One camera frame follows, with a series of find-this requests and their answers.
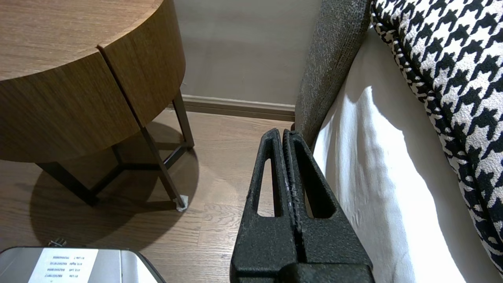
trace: gray wall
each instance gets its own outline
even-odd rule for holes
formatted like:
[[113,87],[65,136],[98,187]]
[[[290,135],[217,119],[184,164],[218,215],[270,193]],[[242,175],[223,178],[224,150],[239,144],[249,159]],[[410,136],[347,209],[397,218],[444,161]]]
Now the gray wall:
[[175,0],[182,94],[295,104],[321,0]]

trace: gray upholstered headboard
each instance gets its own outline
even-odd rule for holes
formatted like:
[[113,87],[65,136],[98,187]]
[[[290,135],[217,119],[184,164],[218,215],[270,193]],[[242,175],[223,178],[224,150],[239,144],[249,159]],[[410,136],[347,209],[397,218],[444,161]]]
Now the gray upholstered headboard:
[[322,0],[295,105],[295,130],[309,146],[346,79],[369,27],[370,0]]

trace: white bed sheet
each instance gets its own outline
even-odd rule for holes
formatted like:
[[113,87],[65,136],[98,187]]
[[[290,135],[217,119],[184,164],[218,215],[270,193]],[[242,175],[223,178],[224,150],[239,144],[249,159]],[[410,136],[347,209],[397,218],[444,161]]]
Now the white bed sheet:
[[369,30],[314,157],[377,282],[501,282],[422,104]]

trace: round wooden tabletop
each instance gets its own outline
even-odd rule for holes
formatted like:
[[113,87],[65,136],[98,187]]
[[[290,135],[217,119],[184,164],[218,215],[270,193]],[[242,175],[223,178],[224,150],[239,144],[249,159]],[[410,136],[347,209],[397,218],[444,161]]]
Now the round wooden tabletop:
[[184,73],[173,0],[0,0],[0,159],[108,148],[156,117]]

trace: black and white pillow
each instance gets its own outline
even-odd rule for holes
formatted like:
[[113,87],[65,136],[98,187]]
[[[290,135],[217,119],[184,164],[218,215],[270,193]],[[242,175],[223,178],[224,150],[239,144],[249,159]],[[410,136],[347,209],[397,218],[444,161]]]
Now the black and white pillow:
[[371,20],[424,103],[503,274],[503,0],[373,0]]

